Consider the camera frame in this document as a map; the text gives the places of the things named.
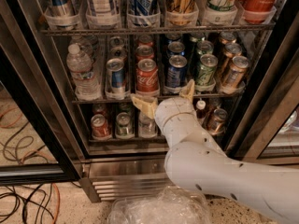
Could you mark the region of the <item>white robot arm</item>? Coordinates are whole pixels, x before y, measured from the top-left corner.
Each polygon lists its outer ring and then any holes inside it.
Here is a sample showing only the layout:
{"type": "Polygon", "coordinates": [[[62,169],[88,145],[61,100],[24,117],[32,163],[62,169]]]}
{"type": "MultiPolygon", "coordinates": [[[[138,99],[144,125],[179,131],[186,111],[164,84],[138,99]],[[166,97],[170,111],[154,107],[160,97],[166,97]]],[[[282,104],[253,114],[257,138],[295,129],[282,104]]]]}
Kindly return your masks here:
{"type": "Polygon", "coordinates": [[[154,119],[169,150],[164,169],[182,189],[232,199],[280,224],[299,224],[299,170],[233,160],[201,126],[192,104],[191,80],[178,96],[158,101],[132,94],[154,119]]]}

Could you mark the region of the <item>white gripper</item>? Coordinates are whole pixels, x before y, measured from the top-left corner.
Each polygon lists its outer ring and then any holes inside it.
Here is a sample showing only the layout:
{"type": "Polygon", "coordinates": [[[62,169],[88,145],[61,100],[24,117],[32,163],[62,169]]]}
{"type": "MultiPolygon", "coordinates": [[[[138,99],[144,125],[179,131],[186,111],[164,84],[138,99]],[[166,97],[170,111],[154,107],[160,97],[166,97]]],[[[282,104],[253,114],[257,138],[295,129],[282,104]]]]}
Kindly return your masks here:
{"type": "Polygon", "coordinates": [[[200,130],[192,105],[195,82],[191,79],[179,93],[180,97],[163,100],[158,105],[156,97],[131,94],[133,105],[148,118],[155,117],[156,124],[167,141],[181,141],[200,130]]]}

